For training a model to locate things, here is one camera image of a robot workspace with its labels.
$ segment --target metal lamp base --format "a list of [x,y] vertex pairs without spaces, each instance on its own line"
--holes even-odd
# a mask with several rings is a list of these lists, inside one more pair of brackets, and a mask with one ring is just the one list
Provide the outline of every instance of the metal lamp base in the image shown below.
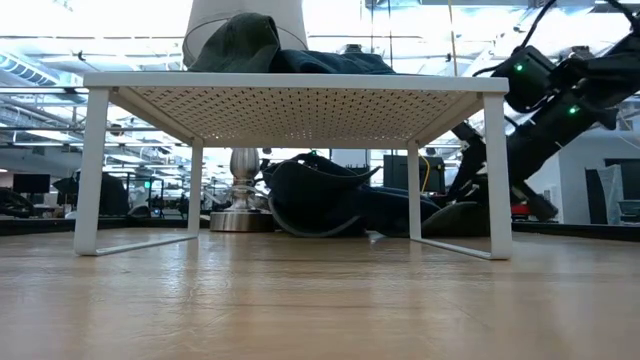
[[213,232],[273,232],[273,215],[250,212],[212,212]]

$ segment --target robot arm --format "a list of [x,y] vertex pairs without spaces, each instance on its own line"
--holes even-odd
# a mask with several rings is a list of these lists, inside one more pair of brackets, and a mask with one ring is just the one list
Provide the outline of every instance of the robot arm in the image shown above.
[[[526,180],[595,123],[614,130],[615,106],[640,91],[640,20],[633,19],[633,31],[600,58],[573,57],[555,66],[533,46],[526,46],[495,68],[492,76],[509,80],[507,103],[521,113],[535,112],[507,137],[507,154],[512,203],[528,201],[541,220],[555,216],[557,209]],[[463,151],[448,199],[488,203],[486,179],[478,174],[486,162],[484,140],[466,123],[453,132],[469,147]]]

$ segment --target green led light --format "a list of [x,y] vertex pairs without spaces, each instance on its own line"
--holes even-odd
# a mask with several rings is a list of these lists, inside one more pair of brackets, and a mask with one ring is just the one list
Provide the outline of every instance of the green led light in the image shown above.
[[574,115],[575,113],[577,113],[578,111],[580,111],[580,108],[577,106],[572,106],[569,108],[569,115]]

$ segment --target ceiling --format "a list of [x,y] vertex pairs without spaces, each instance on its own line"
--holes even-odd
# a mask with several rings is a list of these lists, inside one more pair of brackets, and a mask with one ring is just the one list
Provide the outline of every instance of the ceiling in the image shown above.
[[[453,26],[447,3],[447,0],[304,0],[309,48],[340,52],[347,44],[360,44],[365,51],[381,55],[399,73],[470,76],[511,54],[544,1],[454,0],[454,5],[459,5],[452,8]],[[602,2],[558,3],[560,6],[546,15],[530,42],[552,59],[575,45],[587,45],[592,53],[600,54],[629,30],[625,18]],[[636,8],[640,5],[635,0],[626,3]],[[191,0],[3,1],[0,63],[5,56],[29,64],[59,85],[80,84],[83,74],[96,71],[182,70],[182,38],[190,8]],[[0,70],[2,84],[34,86],[33,82]],[[85,102],[78,99],[25,95],[17,100],[50,113],[54,120],[43,123],[49,126],[81,125],[86,111]],[[0,123],[18,124],[20,117],[13,115],[0,117]],[[31,119],[37,124],[42,117]],[[148,127],[138,119],[132,121],[130,114],[118,108],[110,110],[109,119],[112,125]],[[481,127],[481,114],[471,120]],[[33,134],[21,136],[26,141],[51,140]],[[130,142],[177,142],[161,132],[127,136],[131,137],[127,140]],[[440,140],[456,141],[450,134]],[[188,161],[189,154],[184,150],[173,147],[168,150]],[[227,154],[219,154],[214,156],[215,162],[219,162],[215,165],[226,165]]]

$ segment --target computer monitor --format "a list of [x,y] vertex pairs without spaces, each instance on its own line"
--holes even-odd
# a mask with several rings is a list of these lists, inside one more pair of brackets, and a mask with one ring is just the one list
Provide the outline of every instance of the computer monitor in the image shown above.
[[19,194],[48,194],[51,188],[51,175],[13,174],[13,191]]
[[[435,192],[439,194],[446,193],[444,180],[444,160],[441,157],[426,157],[429,161],[429,180],[427,182],[426,192]],[[409,189],[409,180],[407,177],[409,169],[407,168],[407,157],[399,155],[385,155],[384,158],[384,187],[394,189]],[[427,172],[427,164],[422,158],[418,159],[420,174],[420,190],[424,184],[424,177]]]

